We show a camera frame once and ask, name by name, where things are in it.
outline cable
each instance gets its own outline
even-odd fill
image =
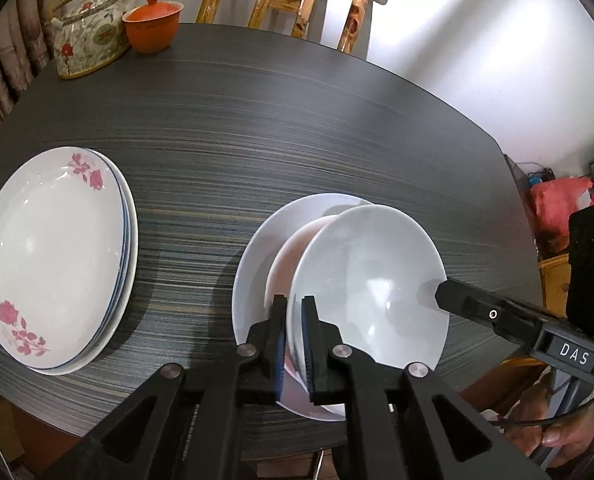
[[[563,413],[562,415],[552,416],[551,418],[542,418],[538,420],[509,420],[507,418],[504,418],[503,420],[491,420],[490,424],[498,428],[509,428],[511,426],[550,426],[551,424],[555,424],[556,422],[566,420],[568,417],[576,415],[577,413],[582,412],[586,408],[590,408],[593,404],[594,397],[585,404],[577,406],[571,412]]]

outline red plastic bag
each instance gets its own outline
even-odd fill
[[[537,215],[538,242],[552,253],[560,253],[570,243],[568,217],[582,209],[579,199],[592,187],[590,178],[556,178],[530,189]]]

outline pink rose pattern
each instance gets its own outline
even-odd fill
[[[90,164],[85,160],[82,160],[81,153],[73,153],[68,165],[72,168],[72,173],[75,175],[81,175],[84,182],[88,182],[88,185],[98,191],[104,187],[104,181],[101,178],[100,170],[92,170]]]
[[[10,301],[4,300],[0,303],[0,321],[2,323],[17,327],[19,314],[20,311],[16,310],[15,305]],[[35,352],[35,357],[41,357],[46,352],[50,352],[48,348],[44,347],[46,341],[43,337],[37,337],[37,334],[26,330],[26,320],[23,317],[20,319],[20,325],[21,330],[10,329],[10,333],[15,338],[15,343],[18,345],[17,351],[20,354],[31,355]]]

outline curtain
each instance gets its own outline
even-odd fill
[[[49,10],[60,0],[8,0],[0,11],[0,125],[52,57]]]

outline screw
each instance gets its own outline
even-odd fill
[[[181,373],[182,367],[175,363],[168,363],[161,367],[161,374],[167,379],[174,379]]]
[[[333,354],[337,357],[348,357],[351,353],[353,353],[353,349],[348,345],[336,345],[333,348]]]
[[[423,363],[411,363],[408,365],[408,373],[413,377],[426,377],[428,375],[428,367]]]
[[[237,347],[237,353],[242,357],[252,357],[257,353],[257,349],[255,345],[251,345],[250,343],[242,343]]]

